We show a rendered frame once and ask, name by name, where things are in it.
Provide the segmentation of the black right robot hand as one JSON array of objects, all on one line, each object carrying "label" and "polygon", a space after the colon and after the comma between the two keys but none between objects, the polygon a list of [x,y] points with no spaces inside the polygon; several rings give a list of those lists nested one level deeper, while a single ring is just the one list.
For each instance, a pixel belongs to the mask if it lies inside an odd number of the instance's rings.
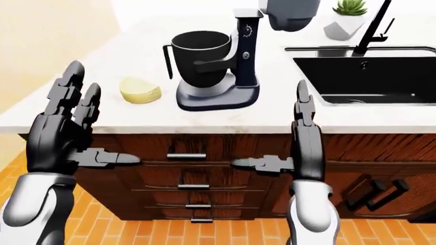
[{"label": "black right robot hand", "polygon": [[304,80],[298,83],[296,97],[290,157],[282,160],[275,155],[264,155],[259,159],[238,159],[230,163],[231,167],[263,175],[287,173],[296,179],[324,181],[326,159],[322,132],[313,122],[315,104]]}]

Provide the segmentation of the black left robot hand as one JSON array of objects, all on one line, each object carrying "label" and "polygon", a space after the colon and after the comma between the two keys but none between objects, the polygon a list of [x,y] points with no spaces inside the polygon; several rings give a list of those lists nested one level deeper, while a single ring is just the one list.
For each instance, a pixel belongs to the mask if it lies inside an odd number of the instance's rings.
[{"label": "black left robot hand", "polygon": [[81,93],[84,66],[73,61],[54,81],[46,109],[31,126],[27,145],[27,171],[74,175],[78,167],[105,168],[139,165],[131,154],[92,148],[92,124],[99,116],[101,88],[92,83]]}]

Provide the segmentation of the black stand mixer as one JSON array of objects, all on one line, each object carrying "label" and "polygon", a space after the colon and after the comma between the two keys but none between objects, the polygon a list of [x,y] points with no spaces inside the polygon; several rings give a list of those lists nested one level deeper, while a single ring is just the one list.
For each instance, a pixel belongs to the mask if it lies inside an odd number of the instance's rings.
[{"label": "black stand mixer", "polygon": [[255,103],[260,83],[255,74],[255,51],[259,21],[268,16],[278,31],[297,32],[316,16],[321,0],[266,0],[259,9],[236,9],[236,29],[230,37],[228,54],[217,61],[194,63],[196,71],[206,73],[225,69],[222,81],[212,87],[198,88],[182,78],[176,102],[182,110],[204,112],[245,108]]}]

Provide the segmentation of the black mixer bowl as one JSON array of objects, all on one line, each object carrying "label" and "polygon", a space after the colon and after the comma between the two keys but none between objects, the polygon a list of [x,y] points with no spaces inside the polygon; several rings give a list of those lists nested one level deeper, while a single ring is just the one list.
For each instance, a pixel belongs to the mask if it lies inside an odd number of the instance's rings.
[{"label": "black mixer bowl", "polygon": [[163,46],[168,76],[173,78],[168,51],[171,48],[178,72],[186,83],[198,88],[212,87],[222,81],[226,70],[199,73],[194,63],[223,59],[230,47],[230,37],[221,32],[192,31],[179,34],[172,38],[170,44]]}]

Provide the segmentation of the wooden kitchen cabinet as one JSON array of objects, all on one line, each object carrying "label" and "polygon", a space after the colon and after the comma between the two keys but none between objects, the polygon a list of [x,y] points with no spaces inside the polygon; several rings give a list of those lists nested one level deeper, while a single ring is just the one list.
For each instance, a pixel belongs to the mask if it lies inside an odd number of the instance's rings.
[{"label": "wooden kitchen cabinet", "polygon": [[[121,220],[281,218],[292,167],[289,134],[96,134],[93,146],[139,165],[80,167],[75,177]],[[324,134],[325,181],[341,218],[436,213],[436,134]]]}]

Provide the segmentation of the black kitchen sink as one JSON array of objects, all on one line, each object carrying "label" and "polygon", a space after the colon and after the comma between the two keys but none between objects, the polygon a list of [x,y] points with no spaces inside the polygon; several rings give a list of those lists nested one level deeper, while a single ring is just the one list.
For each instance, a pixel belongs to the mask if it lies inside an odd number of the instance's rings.
[{"label": "black kitchen sink", "polygon": [[286,48],[306,81],[329,104],[436,105],[436,48],[351,46]]}]

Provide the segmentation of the succulent in white pot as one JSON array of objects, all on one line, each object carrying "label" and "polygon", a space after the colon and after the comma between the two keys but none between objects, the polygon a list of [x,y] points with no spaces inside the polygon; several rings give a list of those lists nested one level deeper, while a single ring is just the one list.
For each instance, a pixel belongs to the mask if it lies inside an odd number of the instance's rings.
[{"label": "succulent in white pot", "polygon": [[367,13],[364,0],[338,0],[332,7],[332,22],[324,27],[327,38],[337,41],[350,40],[365,23]]}]

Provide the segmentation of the black sink faucet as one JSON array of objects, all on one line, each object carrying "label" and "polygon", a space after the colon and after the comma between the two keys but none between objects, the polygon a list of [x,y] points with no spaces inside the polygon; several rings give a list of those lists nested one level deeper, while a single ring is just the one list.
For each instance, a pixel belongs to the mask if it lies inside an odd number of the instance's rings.
[{"label": "black sink faucet", "polygon": [[379,27],[379,24],[383,20],[383,17],[385,16],[385,13],[387,12],[387,9],[389,8],[389,5],[391,4],[392,0],[384,0],[383,4],[381,5],[380,9],[378,10],[377,14],[373,18],[372,22],[370,23],[368,29],[366,30],[365,34],[362,36],[362,39],[360,40],[360,43],[354,48],[352,52],[352,56],[364,56],[365,53],[368,50],[368,45],[371,42],[385,42],[388,38],[386,36],[388,30],[392,26],[395,18],[393,18],[390,21],[390,24],[386,28],[386,30],[379,34],[379,36],[374,36],[377,28]]}]

